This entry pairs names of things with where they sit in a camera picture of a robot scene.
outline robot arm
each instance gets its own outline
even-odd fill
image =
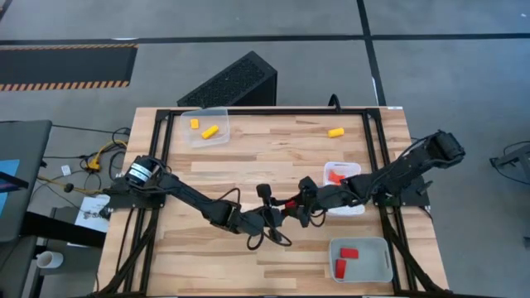
[[[258,196],[263,206],[241,211],[239,189],[232,189],[219,199],[210,199],[182,182],[170,173],[161,161],[150,156],[138,156],[123,178],[117,180],[109,195],[173,195],[202,213],[212,225],[231,233],[246,233],[249,249],[257,249],[264,238],[283,246],[291,241],[278,227],[283,220],[293,217],[303,228],[309,224],[321,226],[328,209],[341,206],[367,204],[370,199],[382,200],[389,196],[399,196],[411,181],[432,167],[448,168],[462,161],[464,149],[451,133],[437,132],[412,144],[400,157],[371,174],[361,174],[344,178],[340,185],[318,187],[310,178],[303,178],[298,188],[300,192],[290,199],[279,200],[272,197],[269,185],[258,185]],[[223,198],[230,192],[238,192],[238,201]],[[321,223],[314,217],[323,216]],[[250,246],[250,240],[259,236],[258,244]]]

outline transparent bin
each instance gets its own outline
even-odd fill
[[[191,128],[191,119],[199,120],[199,128]],[[202,132],[217,125],[219,130],[208,139],[202,137]],[[230,140],[229,112],[226,108],[204,108],[184,112],[181,115],[181,133],[191,147],[206,147],[226,143]]]
[[[328,180],[330,172],[333,171],[336,175],[343,175],[344,177],[350,177],[361,173],[361,166],[355,162],[340,162],[330,161],[324,165],[324,185],[334,185],[335,182]],[[364,205],[355,207],[338,207],[329,209],[327,215],[331,216],[354,216],[361,215],[365,211]]]

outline concrete floor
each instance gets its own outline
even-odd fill
[[[373,34],[530,31],[528,1],[365,2]],[[0,40],[362,32],[354,0],[264,3],[13,0],[0,21]],[[426,175],[435,181],[429,194],[450,288],[528,296],[530,252],[522,236],[530,233],[530,189],[498,175],[488,158],[529,139],[530,41],[375,41],[374,47],[388,105],[405,108],[411,134],[422,137],[442,128],[453,132],[468,153],[458,167]],[[279,105],[323,105],[331,93],[343,105],[376,104],[362,41],[141,45],[129,88],[0,93],[0,120],[130,126],[136,107],[175,105],[249,50],[278,70]],[[46,154],[94,151],[107,137],[54,129]],[[59,175],[64,163],[51,161],[44,173]],[[76,169],[77,162],[70,166]],[[84,176],[71,179],[82,184]],[[65,205],[44,190],[31,210],[46,214],[52,206]],[[83,295],[93,284],[91,272],[47,277],[42,297]]]

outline black mesh case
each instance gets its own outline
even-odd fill
[[[176,103],[179,107],[275,106],[277,71],[254,51]]]

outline white container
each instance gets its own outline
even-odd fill
[[[60,252],[46,251],[36,255],[36,265],[43,269],[53,269],[63,263],[64,257]]]
[[[334,185],[335,182],[328,180],[330,172],[333,171],[336,175],[343,175],[344,177],[351,177],[361,173],[361,166],[355,162],[339,162],[330,161],[324,165],[324,185]],[[326,215],[331,216],[353,216],[363,214],[365,211],[364,205],[355,207],[339,207],[329,209]]]

